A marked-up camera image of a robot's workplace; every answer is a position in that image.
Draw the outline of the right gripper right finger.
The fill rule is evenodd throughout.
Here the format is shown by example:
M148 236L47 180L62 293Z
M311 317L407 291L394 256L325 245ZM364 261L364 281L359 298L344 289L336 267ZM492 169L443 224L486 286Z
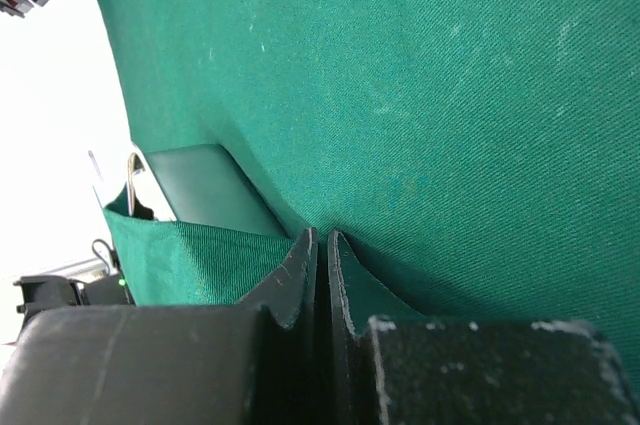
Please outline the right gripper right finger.
M635 424L639 402L589 323L425 316L328 240L340 424Z

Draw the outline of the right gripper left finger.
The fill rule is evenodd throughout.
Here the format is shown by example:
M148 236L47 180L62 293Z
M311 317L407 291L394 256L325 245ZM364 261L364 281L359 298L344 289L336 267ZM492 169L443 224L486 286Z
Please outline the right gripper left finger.
M227 306L38 314L1 377L5 424L311 424L318 238Z

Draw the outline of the stainless steel tray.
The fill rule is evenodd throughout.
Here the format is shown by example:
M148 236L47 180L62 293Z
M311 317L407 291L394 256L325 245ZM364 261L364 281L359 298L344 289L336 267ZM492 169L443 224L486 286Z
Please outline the stainless steel tray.
M232 155L220 145L143 153L127 159L127 214L160 222L287 236L282 225Z

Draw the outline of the dark green surgical cloth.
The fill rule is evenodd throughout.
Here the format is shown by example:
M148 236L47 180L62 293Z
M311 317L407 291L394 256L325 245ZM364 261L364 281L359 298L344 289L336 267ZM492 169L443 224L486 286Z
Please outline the dark green surgical cloth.
M97 0L133 141L221 144L424 313L577 318L639 379L639 0Z

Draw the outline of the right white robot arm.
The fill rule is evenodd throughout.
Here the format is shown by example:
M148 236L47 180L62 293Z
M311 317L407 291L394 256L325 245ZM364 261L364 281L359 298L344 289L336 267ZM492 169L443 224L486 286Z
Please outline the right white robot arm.
M635 424L580 321L425 316L308 229L238 303L137 305L123 276L18 281L5 424Z

